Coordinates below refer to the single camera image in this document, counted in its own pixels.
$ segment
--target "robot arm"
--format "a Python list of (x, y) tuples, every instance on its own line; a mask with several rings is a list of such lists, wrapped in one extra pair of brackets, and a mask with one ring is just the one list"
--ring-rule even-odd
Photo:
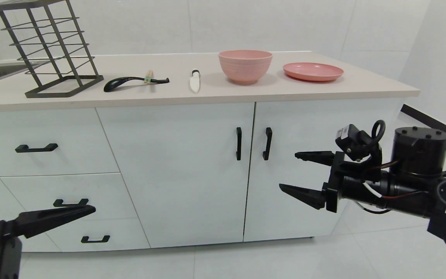
[[(336, 212), (338, 200), (347, 198), (358, 205), (384, 209), (363, 208), (370, 213), (395, 210), (427, 218), (428, 232), (446, 243), (446, 133), (422, 127), (398, 128), (391, 161), (382, 164), (379, 140), (384, 131), (382, 120), (375, 123), (371, 135), (351, 124), (336, 134), (342, 152), (296, 153), (298, 159), (331, 166), (329, 180), (321, 191), (285, 184), (280, 184), (280, 189), (317, 210), (326, 207)], [(345, 161), (345, 155), (356, 162)]]

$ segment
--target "knife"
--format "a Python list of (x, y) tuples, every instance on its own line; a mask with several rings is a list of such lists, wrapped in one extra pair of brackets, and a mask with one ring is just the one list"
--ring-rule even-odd
[(201, 88), (201, 74), (198, 69), (192, 70), (192, 77), (190, 78), (190, 88), (194, 93), (198, 93)]

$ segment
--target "red wire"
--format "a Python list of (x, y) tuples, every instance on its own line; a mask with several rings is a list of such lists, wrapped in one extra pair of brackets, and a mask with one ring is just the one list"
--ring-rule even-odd
[(401, 194), (398, 196), (381, 196), (382, 198), (387, 198), (387, 199), (393, 199), (393, 198), (403, 198), (404, 196), (410, 196), (413, 194), (417, 194), (417, 193), (424, 193), (424, 191), (414, 191), (414, 192), (410, 192), (410, 193), (405, 193), (405, 194)]

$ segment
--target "cabinet handle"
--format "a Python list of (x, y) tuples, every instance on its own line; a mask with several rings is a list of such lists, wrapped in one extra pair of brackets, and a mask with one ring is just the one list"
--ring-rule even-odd
[(242, 128), (237, 128), (237, 161), (242, 157)]
[(84, 237), (82, 237), (82, 240), (80, 242), (82, 242), (82, 243), (106, 243), (109, 240), (110, 240), (109, 235), (103, 236), (103, 238), (101, 240), (89, 240), (88, 236), (84, 236)]
[(30, 153), (30, 152), (51, 152), (58, 148), (57, 143), (50, 143), (45, 148), (29, 148), (28, 145), (19, 145), (15, 148), (16, 153)]
[(89, 202), (88, 198), (82, 198), (78, 203), (67, 203), (63, 204), (63, 200), (56, 200), (53, 203), (53, 206), (55, 208), (66, 208), (66, 207), (72, 207), (73, 205), (86, 205)]
[(265, 161), (269, 159), (269, 149), (271, 149), (271, 137), (273, 137), (273, 131), (270, 127), (266, 128), (266, 136), (268, 140), (266, 141), (266, 150), (262, 152), (262, 157)]

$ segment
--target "kitchen counter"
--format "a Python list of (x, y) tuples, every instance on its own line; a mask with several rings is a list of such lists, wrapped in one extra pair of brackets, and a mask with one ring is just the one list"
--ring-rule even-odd
[[(18, 110), (158, 106), (204, 103), (241, 103), (328, 99), (415, 97), (420, 90), (398, 81), (379, 76), (370, 71), (328, 58), (314, 52), (276, 52), (267, 74), (253, 85), (231, 83), (221, 70), (217, 53), (188, 53), (162, 55), (111, 55), (94, 59), (101, 83), (70, 98), (28, 99), (25, 92), (37, 87), (32, 76), (16, 74), (0, 81), (0, 112)], [(282, 66), (290, 62), (319, 62), (342, 68), (345, 74), (331, 83), (309, 83), (285, 76)], [(65, 61), (60, 65), (65, 68)], [(92, 74), (87, 65), (80, 74)], [(201, 90), (195, 94), (189, 87), (193, 68), (201, 73)], [(37, 72), (50, 71), (51, 65), (40, 67)], [(147, 70), (154, 71), (154, 78), (169, 78), (170, 83), (144, 85), (142, 81), (129, 81), (114, 92), (103, 92), (107, 81), (121, 76), (143, 77)], [(55, 76), (44, 76), (47, 83)], [(68, 81), (50, 90), (69, 86)]]

